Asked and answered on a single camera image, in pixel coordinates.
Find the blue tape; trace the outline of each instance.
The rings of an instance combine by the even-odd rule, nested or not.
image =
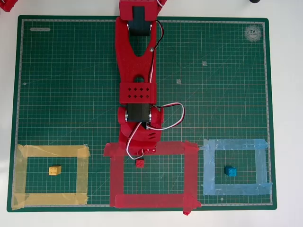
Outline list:
[[[256,140],[204,140],[203,195],[266,195],[272,183],[267,183],[266,151],[268,144]],[[215,184],[215,150],[255,150],[256,182],[253,184]]]
[[[255,140],[214,140],[215,150],[261,150],[267,149],[268,144],[264,139]]]
[[[266,169],[266,152],[265,150],[255,150],[256,159],[256,182],[267,182],[267,169]]]
[[[268,195],[272,183],[216,184],[211,195]]]
[[[204,140],[203,194],[214,193],[214,140]]]

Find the black object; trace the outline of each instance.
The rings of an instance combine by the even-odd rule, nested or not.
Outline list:
[[[141,6],[133,7],[133,20],[128,21],[130,35],[149,36],[151,30],[150,21],[145,20],[145,9]]]
[[[149,104],[127,104],[128,122],[150,122]]]

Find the small cube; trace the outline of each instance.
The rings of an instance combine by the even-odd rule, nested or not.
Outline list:
[[[57,176],[60,173],[61,173],[61,166],[52,166],[52,167],[49,167],[48,174],[50,176]]]
[[[136,160],[136,167],[137,168],[144,168],[144,159],[137,159]]]
[[[236,176],[237,175],[237,169],[231,166],[225,167],[225,174],[228,176]]]

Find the blue cube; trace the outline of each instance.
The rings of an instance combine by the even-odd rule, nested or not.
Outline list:
[[[225,174],[228,176],[236,176],[237,175],[237,169],[231,166],[225,167]]]

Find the yellow tape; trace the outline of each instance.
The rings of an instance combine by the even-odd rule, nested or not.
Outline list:
[[[82,146],[22,146],[18,144],[23,157],[77,157],[79,150],[81,155],[89,156],[89,149]]]
[[[86,193],[25,193],[15,194],[15,199],[18,205],[13,210],[24,206],[85,205],[88,197]]]
[[[87,204],[89,156],[89,148],[84,145],[22,146],[18,144],[12,209],[17,210],[25,206]],[[28,157],[77,157],[76,193],[25,193]]]

